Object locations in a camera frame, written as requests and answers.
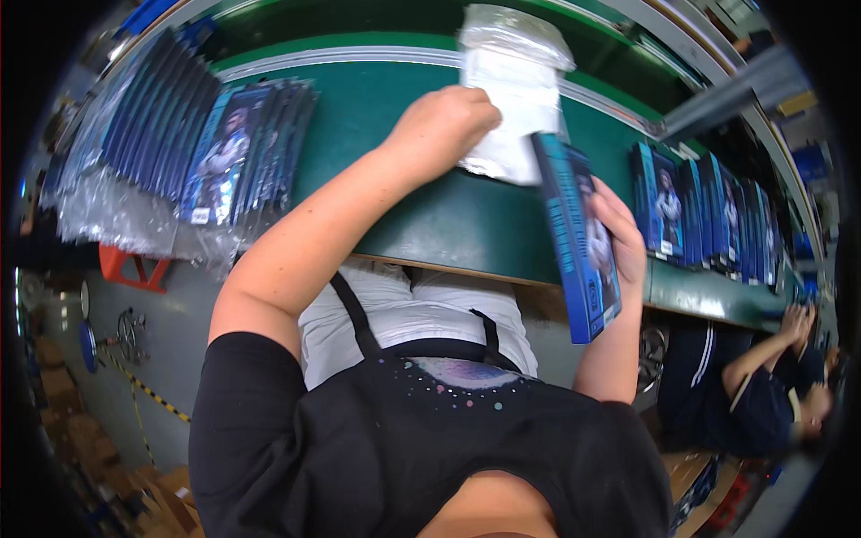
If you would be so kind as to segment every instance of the black apron strap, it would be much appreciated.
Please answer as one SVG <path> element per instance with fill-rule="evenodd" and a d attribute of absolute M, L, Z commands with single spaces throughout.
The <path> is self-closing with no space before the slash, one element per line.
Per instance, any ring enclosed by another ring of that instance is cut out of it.
<path fill-rule="evenodd" d="M 350 316 L 353 330 L 356 332 L 356 343 L 359 344 L 362 356 L 366 359 L 382 358 L 382 349 L 380 348 L 380 343 L 376 341 L 374 333 L 371 332 L 368 315 L 365 314 L 365 310 L 362 308 L 362 304 L 359 303 L 356 294 L 350 289 L 350 284 L 338 272 L 335 273 L 329 282 L 335 289 L 335 293 L 338 294 L 338 298 L 344 303 L 344 308 Z M 484 322 L 487 344 L 485 345 L 483 362 L 502 368 L 503 370 L 520 372 L 520 368 L 511 359 L 499 353 L 499 335 L 496 332 L 496 322 L 479 310 L 472 309 L 470 312 L 480 317 Z"/>
<path fill-rule="evenodd" d="M 487 344 L 485 345 L 485 364 L 490 364 L 503 370 L 520 372 L 520 368 L 511 359 L 499 353 L 499 334 L 496 332 L 496 322 L 481 310 L 471 308 L 469 311 L 484 321 L 485 338 L 487 340 Z"/>
<path fill-rule="evenodd" d="M 376 341 L 374 333 L 371 332 L 365 309 L 362 308 L 362 304 L 359 303 L 356 294 L 350 289 L 350 284 L 338 272 L 335 273 L 329 282 L 335 288 L 335 293 L 338 294 L 338 298 L 344 303 L 344 308 L 347 309 L 350 321 L 353 322 L 353 329 L 356 331 L 356 343 L 359 344 L 362 356 L 366 359 L 380 358 L 382 356 L 380 344 Z"/>

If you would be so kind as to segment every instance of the left hand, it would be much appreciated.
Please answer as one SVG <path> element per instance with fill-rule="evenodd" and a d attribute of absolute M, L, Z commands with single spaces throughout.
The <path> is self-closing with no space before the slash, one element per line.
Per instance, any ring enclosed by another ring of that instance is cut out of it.
<path fill-rule="evenodd" d="M 447 86 L 410 105 L 378 149 L 415 188 L 451 170 L 501 121 L 481 88 Z"/>
<path fill-rule="evenodd" d="M 643 236 L 625 202 L 597 177 L 592 176 L 592 181 L 595 183 L 595 194 L 590 203 L 598 220 L 607 226 L 613 236 L 616 274 L 623 301 L 633 299 L 642 303 L 643 282 L 646 280 L 646 245 Z"/>

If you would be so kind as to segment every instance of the stool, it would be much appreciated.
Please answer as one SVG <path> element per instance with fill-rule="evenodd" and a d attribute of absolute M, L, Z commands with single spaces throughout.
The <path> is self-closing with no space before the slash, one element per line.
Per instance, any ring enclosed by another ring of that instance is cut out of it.
<path fill-rule="evenodd" d="M 122 264 L 131 257 L 134 260 L 134 265 L 138 269 L 138 280 L 129 280 L 122 275 Z M 146 289 L 159 294 L 166 294 L 167 290 L 160 288 L 158 281 L 164 276 L 164 272 L 170 265 L 170 260 L 158 260 L 155 270 L 152 271 L 152 276 L 146 278 L 144 271 L 143 257 L 140 254 L 129 254 L 116 248 L 115 246 L 107 246 L 99 244 L 99 263 L 102 265 L 102 275 L 105 280 L 111 282 L 119 282 L 133 288 Z"/>

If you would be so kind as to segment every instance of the galaxy print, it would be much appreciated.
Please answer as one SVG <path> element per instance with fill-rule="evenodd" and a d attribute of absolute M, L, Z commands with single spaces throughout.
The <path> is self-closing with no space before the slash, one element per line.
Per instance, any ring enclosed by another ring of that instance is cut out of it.
<path fill-rule="evenodd" d="M 393 367 L 393 377 L 412 380 L 407 392 L 436 394 L 443 400 L 435 407 L 451 409 L 472 409 L 490 407 L 502 411 L 504 405 L 499 401 L 503 393 L 517 393 L 533 380 L 528 375 L 503 370 L 483 362 L 449 359 L 442 357 L 413 357 L 409 359 L 380 359 L 379 363 Z"/>

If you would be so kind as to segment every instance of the plastic bag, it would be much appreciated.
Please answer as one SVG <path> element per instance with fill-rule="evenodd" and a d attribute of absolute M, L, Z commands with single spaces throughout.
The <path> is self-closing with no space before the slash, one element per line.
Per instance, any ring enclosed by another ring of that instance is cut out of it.
<path fill-rule="evenodd" d="M 575 67 L 559 30 L 515 9 L 472 4 L 460 42 L 465 47 L 461 84 L 486 91 L 503 118 L 460 166 L 518 185 L 540 184 L 526 137 L 564 132 L 560 70 Z"/>
<path fill-rule="evenodd" d="M 571 49 L 559 29 L 547 21 L 523 11 L 471 3 L 458 36 L 466 48 L 484 48 L 559 71 L 576 67 Z"/>

